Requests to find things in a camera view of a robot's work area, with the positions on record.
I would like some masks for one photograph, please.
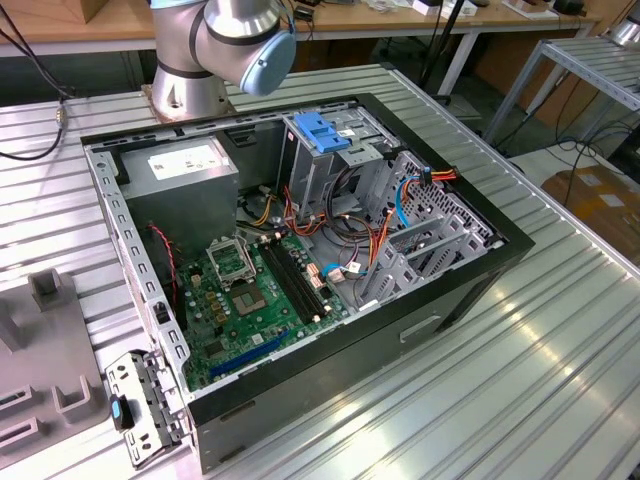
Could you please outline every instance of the aluminum table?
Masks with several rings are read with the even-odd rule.
[[[638,84],[640,52],[629,51],[601,37],[542,40],[522,68],[484,133],[483,138],[487,143],[493,141],[502,123],[545,57],[557,65],[527,111],[531,112],[545,100],[565,70],[609,95],[612,101],[619,102],[633,111],[640,109],[640,87]],[[595,124],[601,119],[604,112],[605,110],[594,116],[594,121],[581,138],[587,137],[593,131]]]
[[[619,478],[640,460],[640,272],[395,71],[290,75],[239,111],[371,92],[536,242],[456,326],[234,457],[206,478]],[[55,134],[54,103],[0,110],[0,150]],[[55,266],[81,296],[101,369],[147,347],[79,145],[151,125],[139,93],[72,100],[54,156],[0,160],[0,288]],[[193,479],[186,445],[141,472],[110,420],[2,479]]]

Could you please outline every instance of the cardboard box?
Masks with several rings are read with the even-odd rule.
[[[570,171],[549,178],[542,188],[559,202],[567,194]],[[603,166],[576,170],[568,209],[613,248],[640,265],[640,188]]]
[[[509,5],[526,13],[540,13],[548,10],[544,0],[506,0]]]
[[[70,23],[89,23],[109,0],[2,0],[7,10]]]

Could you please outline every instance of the blue tab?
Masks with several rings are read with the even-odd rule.
[[[294,115],[293,119],[320,153],[335,152],[351,146],[351,142],[338,135],[331,124],[317,112]]]
[[[111,413],[113,414],[113,418],[118,418],[120,416],[120,404],[117,400],[111,404]]]

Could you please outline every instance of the red wire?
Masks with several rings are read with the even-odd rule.
[[[149,225],[149,228],[156,232],[158,236],[162,239],[164,243],[164,247],[167,249],[167,254],[169,255],[169,265],[171,266],[171,285],[173,287],[173,308],[176,308],[177,300],[178,300],[178,283],[176,281],[176,265],[173,261],[173,252],[171,251],[171,243],[169,239],[162,233],[155,225]]]

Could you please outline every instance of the metal bracket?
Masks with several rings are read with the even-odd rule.
[[[160,354],[129,352],[107,367],[109,389],[126,402],[133,426],[123,431],[131,464],[140,469],[181,444],[189,432],[175,380]],[[119,407],[112,407],[114,420]]]

